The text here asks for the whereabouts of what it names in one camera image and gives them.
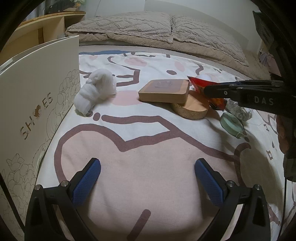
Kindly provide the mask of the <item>person's hand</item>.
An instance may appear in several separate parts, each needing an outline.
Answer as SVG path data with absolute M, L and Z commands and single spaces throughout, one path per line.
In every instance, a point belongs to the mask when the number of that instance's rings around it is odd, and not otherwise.
M 292 143 L 292 119 L 277 115 L 276 131 L 278 133 L 278 142 L 282 153 L 286 154 Z

